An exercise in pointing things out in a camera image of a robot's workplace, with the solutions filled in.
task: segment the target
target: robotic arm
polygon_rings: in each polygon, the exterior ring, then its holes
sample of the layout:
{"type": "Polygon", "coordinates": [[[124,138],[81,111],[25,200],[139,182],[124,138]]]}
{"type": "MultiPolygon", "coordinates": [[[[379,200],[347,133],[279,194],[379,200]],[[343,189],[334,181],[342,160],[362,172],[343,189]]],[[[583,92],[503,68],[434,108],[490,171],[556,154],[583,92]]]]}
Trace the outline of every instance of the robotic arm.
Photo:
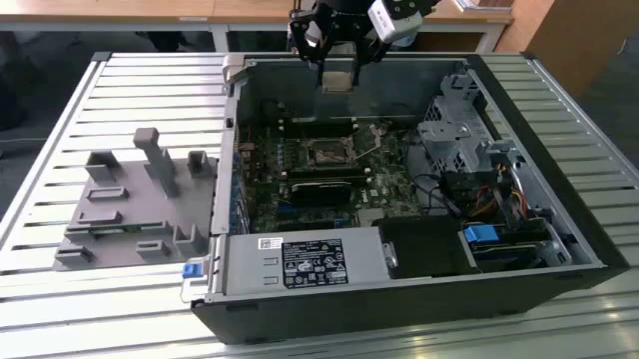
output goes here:
{"type": "Polygon", "coordinates": [[[300,59],[318,66],[318,85],[323,83],[323,63],[338,43],[355,44],[351,83],[359,84],[363,65],[380,62],[391,44],[419,30],[423,17],[439,0],[316,0],[311,10],[294,0],[291,10],[292,42],[300,59]],[[367,37],[375,29],[376,37],[367,37]]]}

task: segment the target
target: blue tab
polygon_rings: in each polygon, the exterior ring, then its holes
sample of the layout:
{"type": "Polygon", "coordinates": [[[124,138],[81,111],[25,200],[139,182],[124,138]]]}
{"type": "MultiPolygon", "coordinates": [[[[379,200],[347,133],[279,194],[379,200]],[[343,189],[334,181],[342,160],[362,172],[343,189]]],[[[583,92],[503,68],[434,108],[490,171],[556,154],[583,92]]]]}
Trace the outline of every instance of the blue tab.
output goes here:
{"type": "Polygon", "coordinates": [[[184,279],[199,278],[203,276],[203,272],[202,263],[187,263],[184,264],[184,269],[182,270],[182,277],[184,279]]]}
{"type": "Polygon", "coordinates": [[[463,230],[463,235],[468,243],[499,242],[499,236],[495,232],[495,227],[488,224],[479,226],[470,226],[463,230]]]}

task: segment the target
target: warning label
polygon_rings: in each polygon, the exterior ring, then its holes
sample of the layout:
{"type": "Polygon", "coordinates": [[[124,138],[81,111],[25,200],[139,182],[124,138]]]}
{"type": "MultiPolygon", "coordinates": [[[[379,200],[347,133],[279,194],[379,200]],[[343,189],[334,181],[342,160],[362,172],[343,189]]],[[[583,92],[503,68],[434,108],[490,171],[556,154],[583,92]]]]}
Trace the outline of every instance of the warning label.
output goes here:
{"type": "Polygon", "coordinates": [[[283,243],[282,258],[287,288],[348,283],[342,239],[283,243]]]}

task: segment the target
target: yellow wire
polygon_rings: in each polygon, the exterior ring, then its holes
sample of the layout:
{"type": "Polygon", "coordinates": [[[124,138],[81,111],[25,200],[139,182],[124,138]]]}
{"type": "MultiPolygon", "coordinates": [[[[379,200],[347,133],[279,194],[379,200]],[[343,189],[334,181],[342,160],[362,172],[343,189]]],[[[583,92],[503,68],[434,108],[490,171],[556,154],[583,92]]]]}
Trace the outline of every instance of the yellow wire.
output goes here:
{"type": "Polygon", "coordinates": [[[491,202],[488,202],[480,209],[478,209],[478,210],[475,211],[475,213],[471,215],[471,217],[475,217],[478,214],[480,214],[482,212],[487,211],[488,208],[492,207],[492,205],[495,205],[495,199],[494,199],[491,202]]]}

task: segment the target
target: metal grate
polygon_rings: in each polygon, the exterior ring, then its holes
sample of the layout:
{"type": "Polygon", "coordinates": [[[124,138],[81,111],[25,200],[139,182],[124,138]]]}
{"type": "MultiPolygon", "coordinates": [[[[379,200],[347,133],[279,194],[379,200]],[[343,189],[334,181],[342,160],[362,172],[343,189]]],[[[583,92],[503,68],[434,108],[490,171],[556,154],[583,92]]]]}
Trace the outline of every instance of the metal grate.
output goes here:
{"type": "Polygon", "coordinates": [[[423,120],[428,122],[438,122],[442,119],[443,119],[442,112],[439,110],[438,105],[435,104],[435,101],[432,101],[431,105],[428,106],[427,113],[423,117],[423,120]]]}
{"type": "MultiPolygon", "coordinates": [[[[16,216],[7,213],[3,222],[9,231],[0,251],[1,358],[400,359],[428,357],[434,351],[458,358],[511,358],[522,353],[536,358],[607,358],[636,352],[639,193],[620,188],[636,188],[638,180],[587,117],[572,105],[568,112],[570,101],[562,98],[560,102],[556,96],[543,99],[550,89],[555,93],[560,89],[543,69],[519,55],[483,58],[506,90],[522,99],[515,102],[526,119],[634,266],[622,276],[592,289],[566,293],[516,316],[226,346],[180,301],[182,264],[51,272],[55,248],[87,178],[79,166],[91,149],[116,148],[119,159],[142,159],[143,154],[123,145],[130,143],[130,131],[144,125],[171,132],[162,141],[174,158],[195,149],[206,149],[211,156],[219,153],[222,95],[154,95],[155,100],[143,96],[123,102],[89,94],[96,83],[97,87],[219,85],[222,56],[115,54],[116,58],[122,60],[113,66],[104,61],[91,64],[93,72],[80,86],[85,89],[73,96],[53,133],[60,141],[53,140],[48,158],[33,167],[33,189],[16,198],[24,202],[23,210],[16,216]]],[[[496,118],[494,122],[507,137],[506,127],[496,118]]]]}
{"type": "Polygon", "coordinates": [[[463,160],[462,153],[458,153],[455,159],[452,160],[452,165],[455,170],[462,174],[467,171],[467,162],[463,160]]]}

